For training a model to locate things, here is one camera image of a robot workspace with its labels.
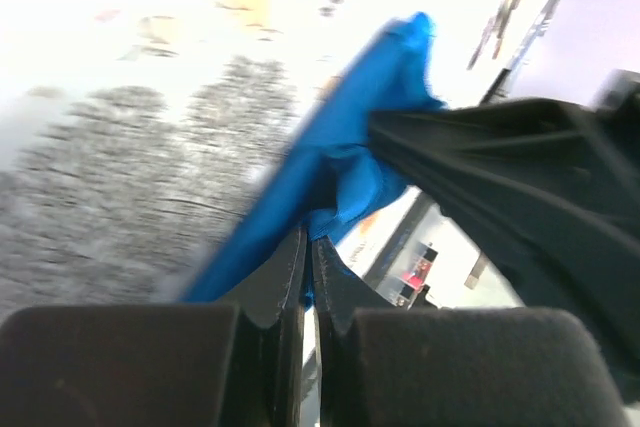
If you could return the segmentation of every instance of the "white wall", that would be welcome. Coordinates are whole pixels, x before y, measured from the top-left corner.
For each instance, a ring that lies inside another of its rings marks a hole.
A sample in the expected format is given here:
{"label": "white wall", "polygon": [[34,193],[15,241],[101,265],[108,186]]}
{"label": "white wall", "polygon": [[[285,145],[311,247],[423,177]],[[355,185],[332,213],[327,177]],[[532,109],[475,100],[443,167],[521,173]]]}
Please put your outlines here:
{"label": "white wall", "polygon": [[613,69],[640,71],[640,0],[562,0],[512,93],[591,104]]}

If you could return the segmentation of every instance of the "cloth fold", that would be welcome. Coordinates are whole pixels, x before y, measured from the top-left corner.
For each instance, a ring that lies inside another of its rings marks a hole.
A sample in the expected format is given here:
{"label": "cloth fold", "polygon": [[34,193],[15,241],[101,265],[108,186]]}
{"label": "cloth fold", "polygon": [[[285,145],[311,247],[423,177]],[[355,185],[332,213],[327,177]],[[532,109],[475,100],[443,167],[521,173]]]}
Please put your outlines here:
{"label": "cloth fold", "polygon": [[337,243],[404,192],[405,179],[367,149],[367,119],[374,110],[442,108],[425,84],[431,41],[432,24],[423,13],[382,29],[182,300],[221,297],[266,261],[299,222],[307,223],[311,239],[328,235]]}

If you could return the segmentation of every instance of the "blue fabric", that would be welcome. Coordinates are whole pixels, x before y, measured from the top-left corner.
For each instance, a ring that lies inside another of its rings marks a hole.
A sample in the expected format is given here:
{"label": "blue fabric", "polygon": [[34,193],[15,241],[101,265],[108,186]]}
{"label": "blue fabric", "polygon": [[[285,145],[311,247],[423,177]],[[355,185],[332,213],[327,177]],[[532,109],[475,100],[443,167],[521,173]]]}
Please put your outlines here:
{"label": "blue fabric", "polygon": [[312,239],[334,243],[360,220],[390,204],[407,182],[366,147],[373,110],[435,110],[425,88],[432,25],[416,14],[395,21],[365,50],[294,143],[280,169],[183,296],[216,300],[257,269],[299,222]]}

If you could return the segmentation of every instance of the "blue cloth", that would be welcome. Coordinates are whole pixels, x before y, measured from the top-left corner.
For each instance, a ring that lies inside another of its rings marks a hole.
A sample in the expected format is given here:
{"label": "blue cloth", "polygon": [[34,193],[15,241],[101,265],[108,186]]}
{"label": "blue cloth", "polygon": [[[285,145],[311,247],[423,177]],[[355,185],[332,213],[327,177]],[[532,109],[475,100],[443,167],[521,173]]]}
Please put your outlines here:
{"label": "blue cloth", "polygon": [[387,25],[349,69],[294,142],[262,196],[183,296],[209,302],[257,269],[298,223],[334,243],[360,220],[397,199],[407,182],[366,147],[373,110],[435,110],[425,88],[429,18]]}

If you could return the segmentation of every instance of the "folded blue cloth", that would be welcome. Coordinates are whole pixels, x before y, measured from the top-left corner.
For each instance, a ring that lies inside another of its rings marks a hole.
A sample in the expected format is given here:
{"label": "folded blue cloth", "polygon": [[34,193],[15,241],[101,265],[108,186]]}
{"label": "folded blue cloth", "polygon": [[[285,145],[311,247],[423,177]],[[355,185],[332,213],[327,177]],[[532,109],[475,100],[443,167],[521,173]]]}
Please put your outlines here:
{"label": "folded blue cloth", "polygon": [[431,31],[422,13],[383,29],[182,300],[221,297],[265,262],[300,222],[307,223],[312,240],[328,235],[337,243],[356,223],[404,192],[405,179],[367,149],[367,119],[373,110],[442,107],[425,87]]}

